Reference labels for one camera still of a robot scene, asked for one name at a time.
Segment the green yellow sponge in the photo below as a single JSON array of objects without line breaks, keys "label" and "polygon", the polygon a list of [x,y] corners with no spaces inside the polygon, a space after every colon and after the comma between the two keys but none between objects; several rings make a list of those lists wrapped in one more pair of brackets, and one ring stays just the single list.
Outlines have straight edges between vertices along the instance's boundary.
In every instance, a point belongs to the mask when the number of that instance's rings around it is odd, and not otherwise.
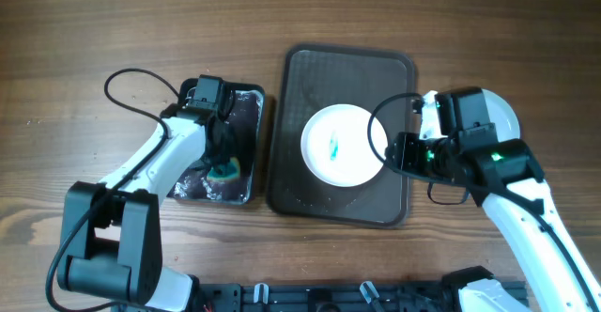
[{"label": "green yellow sponge", "polygon": [[240,163],[237,157],[231,157],[225,164],[212,166],[206,175],[207,181],[226,183],[240,177]]}]

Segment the white plate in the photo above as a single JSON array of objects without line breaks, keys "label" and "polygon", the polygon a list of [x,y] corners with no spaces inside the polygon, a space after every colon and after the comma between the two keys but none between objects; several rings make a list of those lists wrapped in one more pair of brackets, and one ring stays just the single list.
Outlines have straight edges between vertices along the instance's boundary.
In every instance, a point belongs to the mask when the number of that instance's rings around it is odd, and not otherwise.
[{"label": "white plate", "polygon": [[352,104],[335,104],[315,113],[300,137],[301,157],[319,180],[337,187],[362,185],[375,177],[388,137],[371,113]]},{"label": "white plate", "polygon": [[[439,115],[435,102],[438,91],[431,90],[423,95],[421,127],[419,136],[422,140],[445,137],[439,125]],[[489,119],[495,124],[500,142],[518,139],[521,135],[519,121],[513,108],[499,95],[487,89],[483,90]]]}]

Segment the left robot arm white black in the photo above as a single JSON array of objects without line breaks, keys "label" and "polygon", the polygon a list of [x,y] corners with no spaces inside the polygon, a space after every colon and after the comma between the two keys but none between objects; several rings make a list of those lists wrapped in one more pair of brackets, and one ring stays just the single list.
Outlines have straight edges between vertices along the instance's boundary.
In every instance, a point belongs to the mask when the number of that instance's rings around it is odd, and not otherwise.
[{"label": "left robot arm white black", "polygon": [[46,278],[53,286],[107,301],[107,306],[188,311],[196,278],[162,264],[160,205],[188,169],[211,185],[243,173],[232,128],[211,115],[161,118],[155,133],[118,170],[97,183],[77,181],[65,196],[60,246]]}]

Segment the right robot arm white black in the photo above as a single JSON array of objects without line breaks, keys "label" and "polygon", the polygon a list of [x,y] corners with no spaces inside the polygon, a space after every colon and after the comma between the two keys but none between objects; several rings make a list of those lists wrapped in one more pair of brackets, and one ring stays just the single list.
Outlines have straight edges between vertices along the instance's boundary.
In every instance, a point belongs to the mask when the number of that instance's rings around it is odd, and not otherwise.
[{"label": "right robot arm white black", "polygon": [[501,142],[486,130],[427,140],[400,133],[381,160],[403,176],[465,189],[509,244],[542,310],[599,310],[600,285],[522,140]]}]

